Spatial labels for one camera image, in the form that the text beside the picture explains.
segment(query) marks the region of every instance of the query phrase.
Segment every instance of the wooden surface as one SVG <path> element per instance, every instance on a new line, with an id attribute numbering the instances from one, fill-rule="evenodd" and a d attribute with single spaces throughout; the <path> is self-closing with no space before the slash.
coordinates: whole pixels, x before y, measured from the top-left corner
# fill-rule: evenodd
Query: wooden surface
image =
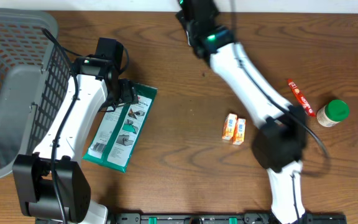
<path id="1" fill-rule="evenodd" d="M 98 37 L 115 38 L 129 51 L 123 77 L 155 86 L 158 94 L 126 174 L 83 161 L 92 199 L 115 210 L 145 213 L 234 213 L 268 210 L 269 180 L 254 159 L 248 120 L 246 140 L 221 140 L 229 112 L 249 118 L 229 87 L 186 45 L 174 13 L 50 12 L 61 44 L 93 53 Z M 358 15 L 241 14 L 238 38 L 264 77 L 295 103 L 292 78 L 313 109 L 333 98 L 346 101 L 350 117 L 333 128 L 310 127 L 332 156 L 329 174 L 302 178 L 304 206 L 312 212 L 344 212 L 358 223 Z M 220 21 L 229 25 L 229 15 Z M 93 137 L 100 116 L 88 137 Z M 305 170 L 322 167 L 309 141 Z M 12 175 L 0 180 L 0 223 L 33 223 L 21 215 Z"/>

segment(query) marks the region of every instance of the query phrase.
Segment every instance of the green light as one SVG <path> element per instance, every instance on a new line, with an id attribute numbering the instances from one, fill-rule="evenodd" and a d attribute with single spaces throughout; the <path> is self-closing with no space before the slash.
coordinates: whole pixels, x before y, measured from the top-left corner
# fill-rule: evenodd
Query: green light
<path id="1" fill-rule="evenodd" d="M 208 40 L 214 40 L 215 38 L 216 38 L 215 35 L 211 35 L 207 37 Z"/>

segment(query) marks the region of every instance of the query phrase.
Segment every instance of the barcode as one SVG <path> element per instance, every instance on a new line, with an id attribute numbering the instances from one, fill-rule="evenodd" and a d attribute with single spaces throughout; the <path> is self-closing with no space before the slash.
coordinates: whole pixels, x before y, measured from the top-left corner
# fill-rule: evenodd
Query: barcode
<path id="1" fill-rule="evenodd" d="M 95 151 L 95 152 L 98 152 L 98 153 L 103 153 L 105 147 L 106 147 L 105 144 L 96 143 L 94 145 L 94 147 L 92 148 L 92 151 Z"/>

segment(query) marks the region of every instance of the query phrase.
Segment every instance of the red candy wrapper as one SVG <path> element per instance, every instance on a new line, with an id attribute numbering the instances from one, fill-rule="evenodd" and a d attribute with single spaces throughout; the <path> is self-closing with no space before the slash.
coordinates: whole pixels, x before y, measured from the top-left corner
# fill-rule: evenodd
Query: red candy wrapper
<path id="1" fill-rule="evenodd" d="M 298 102 L 303 106 L 303 109 L 305 109 L 306 114 L 309 116 L 316 116 L 314 111 L 311 109 L 310 104 L 306 100 L 305 96 L 303 96 L 302 92 L 299 90 L 299 88 L 296 86 L 296 84 L 292 81 L 292 79 L 288 79 L 288 86 L 290 86 L 292 93 L 295 95 Z"/>

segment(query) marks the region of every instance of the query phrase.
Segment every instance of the orange box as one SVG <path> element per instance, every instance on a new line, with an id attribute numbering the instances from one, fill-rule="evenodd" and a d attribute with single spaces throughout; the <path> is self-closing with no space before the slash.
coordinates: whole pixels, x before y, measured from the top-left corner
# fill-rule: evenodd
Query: orange box
<path id="1" fill-rule="evenodd" d="M 226 117 L 226 120 L 225 120 L 224 126 L 223 126 L 222 139 L 230 140 L 233 137 L 234 128 L 236 127 L 236 122 L 237 122 L 236 114 L 229 114 Z"/>
<path id="2" fill-rule="evenodd" d="M 246 135 L 246 119 L 237 119 L 236 128 L 234 129 L 233 144 L 241 145 L 244 142 L 244 136 Z"/>

